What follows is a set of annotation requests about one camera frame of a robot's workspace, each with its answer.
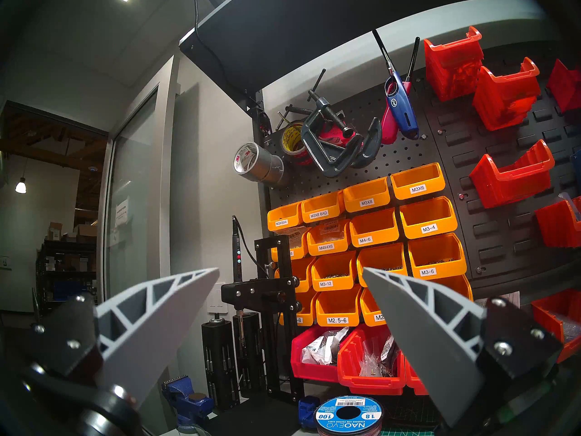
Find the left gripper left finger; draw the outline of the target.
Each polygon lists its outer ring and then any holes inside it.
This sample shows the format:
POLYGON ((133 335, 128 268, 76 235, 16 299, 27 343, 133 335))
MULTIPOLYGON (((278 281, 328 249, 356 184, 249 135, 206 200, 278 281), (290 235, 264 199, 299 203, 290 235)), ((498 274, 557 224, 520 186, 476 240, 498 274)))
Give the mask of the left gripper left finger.
POLYGON ((219 279, 218 268, 134 285, 94 311, 103 364, 100 388, 124 388, 140 406, 170 364, 219 279))

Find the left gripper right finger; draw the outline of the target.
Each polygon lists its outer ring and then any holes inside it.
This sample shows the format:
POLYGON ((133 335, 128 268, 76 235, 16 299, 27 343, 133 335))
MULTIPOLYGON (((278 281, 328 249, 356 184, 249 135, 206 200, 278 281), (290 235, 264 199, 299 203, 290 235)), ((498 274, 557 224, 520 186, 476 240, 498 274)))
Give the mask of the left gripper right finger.
POLYGON ((375 268, 362 276, 443 420, 456 426, 484 384, 476 361, 487 310, 435 282, 375 268))

